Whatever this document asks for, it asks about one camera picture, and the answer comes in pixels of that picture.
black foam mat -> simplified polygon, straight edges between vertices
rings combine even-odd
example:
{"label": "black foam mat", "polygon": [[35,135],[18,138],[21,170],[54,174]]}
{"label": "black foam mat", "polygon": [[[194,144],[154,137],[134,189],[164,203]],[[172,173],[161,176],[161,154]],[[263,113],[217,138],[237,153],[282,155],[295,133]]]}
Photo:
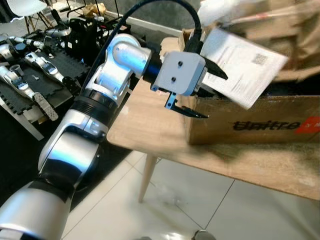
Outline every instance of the black foam mat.
{"label": "black foam mat", "polygon": [[[52,59],[49,59],[44,52],[38,52],[37,55],[50,61],[63,76],[71,77],[74,81],[79,81],[86,76],[90,69],[88,65],[67,55],[64,50],[56,46],[52,46],[52,49],[54,50],[54,58]],[[29,66],[23,60],[17,62],[17,64],[20,65],[24,72],[23,79],[29,84],[32,90],[41,93],[45,98],[53,96],[64,88],[60,83],[50,79],[41,69]],[[31,100],[21,96],[3,82],[0,82],[0,97],[13,113],[17,113],[18,115],[21,115],[24,110],[31,109],[34,105]]]}

cardboard box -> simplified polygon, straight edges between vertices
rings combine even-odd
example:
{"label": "cardboard box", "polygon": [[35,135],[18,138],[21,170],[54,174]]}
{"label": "cardboard box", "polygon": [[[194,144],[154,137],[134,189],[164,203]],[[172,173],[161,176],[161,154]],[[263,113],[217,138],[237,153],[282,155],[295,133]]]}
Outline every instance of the cardboard box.
{"label": "cardboard box", "polygon": [[[188,39],[183,34],[180,49]],[[320,142],[318,95],[260,97],[248,110],[227,98],[182,96],[180,103],[209,115],[184,117],[189,144]]]}

floor tile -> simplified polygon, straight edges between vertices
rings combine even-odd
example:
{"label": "floor tile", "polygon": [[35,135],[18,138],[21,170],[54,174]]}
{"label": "floor tile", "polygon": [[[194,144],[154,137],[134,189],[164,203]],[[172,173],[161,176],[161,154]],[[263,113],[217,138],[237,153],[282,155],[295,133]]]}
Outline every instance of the floor tile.
{"label": "floor tile", "polygon": [[159,198],[177,204],[205,228],[233,179],[162,159],[155,166],[151,182],[158,188]]}
{"label": "floor tile", "polygon": [[168,233],[190,240],[199,227],[177,206],[157,199],[153,185],[149,185],[144,202],[138,203],[141,180],[142,175],[132,168],[64,240],[135,240],[145,236],[165,240]]}
{"label": "floor tile", "polygon": [[235,181],[207,230],[218,240],[319,240],[319,202]]}
{"label": "floor tile", "polygon": [[70,230],[114,187],[132,166],[122,161],[72,212],[69,214],[62,236]]}
{"label": "floor tile", "polygon": [[8,34],[9,36],[17,36],[17,37],[21,37],[27,34],[28,32],[27,32],[25,20],[16,19],[13,22],[1,23],[0,33]]}
{"label": "floor tile", "polygon": [[140,151],[132,151],[125,160],[132,166],[134,166],[142,157],[147,156],[145,153]]}

tabletop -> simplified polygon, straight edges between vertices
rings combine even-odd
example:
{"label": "tabletop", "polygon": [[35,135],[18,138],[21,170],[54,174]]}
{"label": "tabletop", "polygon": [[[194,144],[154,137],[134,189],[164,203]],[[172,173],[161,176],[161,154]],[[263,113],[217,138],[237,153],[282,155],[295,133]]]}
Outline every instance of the tabletop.
{"label": "tabletop", "polygon": [[320,200],[318,143],[189,145],[168,95],[140,80],[107,134],[124,148],[262,187]]}

white paper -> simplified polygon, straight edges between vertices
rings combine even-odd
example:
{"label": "white paper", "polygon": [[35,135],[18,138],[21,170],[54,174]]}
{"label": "white paper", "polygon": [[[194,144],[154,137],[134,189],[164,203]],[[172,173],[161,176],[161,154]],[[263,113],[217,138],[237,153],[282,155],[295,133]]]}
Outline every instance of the white paper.
{"label": "white paper", "polygon": [[218,64],[228,80],[207,73],[203,84],[249,109],[288,58],[220,29],[211,31],[201,55]]}

